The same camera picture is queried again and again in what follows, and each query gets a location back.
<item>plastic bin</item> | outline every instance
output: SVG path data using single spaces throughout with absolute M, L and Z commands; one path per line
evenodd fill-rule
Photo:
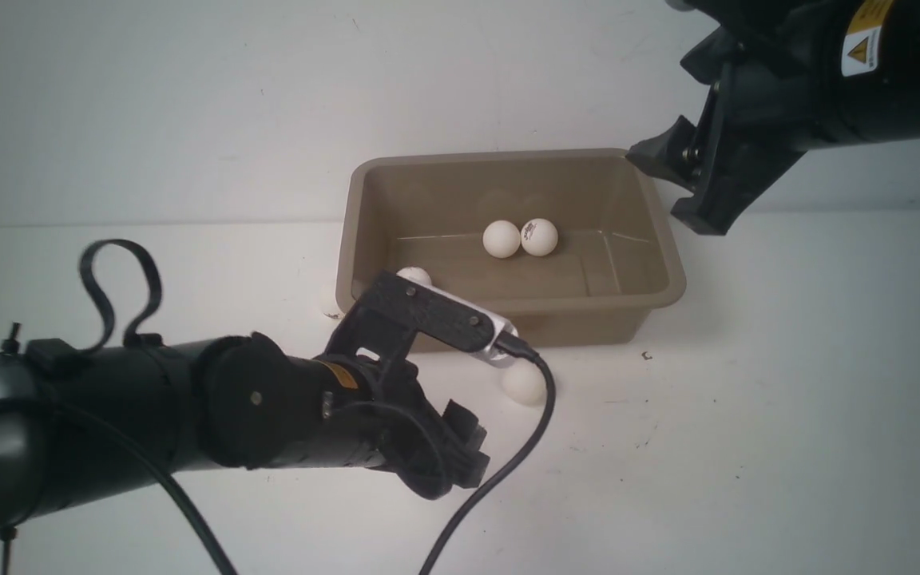
M 350 309 L 379 270 L 427 270 L 435 287 L 508 317 L 534 346 L 625 343 L 686 281 L 650 178 L 621 149 L 387 157 L 351 178 L 336 302 Z M 497 260 L 496 220 L 547 218 L 555 252 Z M 444 349 L 419 339 L 416 351 Z

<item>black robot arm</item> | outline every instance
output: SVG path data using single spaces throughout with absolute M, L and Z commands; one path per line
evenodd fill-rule
M 124 345 L 105 348 L 113 311 L 91 272 L 95 252 L 134 252 L 150 300 Z M 434 288 L 383 273 L 314 359 L 286 356 L 261 334 L 167 346 L 138 325 L 161 302 L 150 255 L 124 240 L 92 244 L 81 277 L 105 320 L 86 350 L 28 342 L 18 327 L 0 350 L 0 528 L 149 485 L 157 478 L 61 406 L 133 440 L 168 474 L 209 467 L 361 466 L 398 474 L 423 498 L 481 483 L 488 456 L 478 418 L 425 400 L 406 360 L 418 334 L 472 354 L 493 349 L 508 323 Z M 379 357 L 359 355 L 370 350 Z
M 627 159 L 692 192 L 672 214 L 694 232 L 729 232 L 811 150 L 920 138 L 920 0 L 675 5 L 720 24 L 680 61 L 708 101 Z

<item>white ball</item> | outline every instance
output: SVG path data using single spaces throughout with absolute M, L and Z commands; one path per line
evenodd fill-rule
M 506 220 L 492 222 L 482 233 L 482 245 L 495 258 L 509 258 L 521 248 L 521 230 Z
M 431 285 L 431 276 L 424 271 L 424 268 L 417 266 L 405 267 L 397 272 L 397 276 L 411 280 L 414 284 Z
M 545 397 L 545 376 L 526 359 L 519 359 L 503 371 L 503 392 L 521 405 L 533 406 Z
M 532 256 L 547 256 L 558 243 L 559 231 L 547 219 L 533 219 L 521 230 L 521 245 Z

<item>white table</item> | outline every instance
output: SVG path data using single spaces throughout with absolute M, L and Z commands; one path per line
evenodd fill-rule
M 169 342 L 262 331 L 319 352 L 315 301 L 339 224 L 0 229 L 0 339 L 91 342 L 84 245 L 153 252 Z M 548 350 L 560 396 L 543 441 L 468 517 L 435 572 L 920 573 L 920 212 L 748 214 L 726 239 L 676 225 L 686 296 L 628 346 Z M 117 315 L 145 288 L 98 264 Z M 539 411 L 489 367 L 416 356 L 428 397 L 489 430 L 490 472 Z M 244 574 L 416 573 L 467 492 L 438 502 L 367 470 L 180 474 Z M 160 488 L 30 521 L 17 575 L 212 572 Z

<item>bolt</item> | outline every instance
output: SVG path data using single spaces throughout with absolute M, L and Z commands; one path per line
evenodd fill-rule
M 684 149 L 684 161 L 687 161 L 687 163 L 695 163 L 695 161 L 698 161 L 698 157 L 701 157 L 701 149 L 698 149 L 698 147 L 686 147 Z
M 329 419 L 332 416 L 332 393 L 322 393 L 322 419 Z

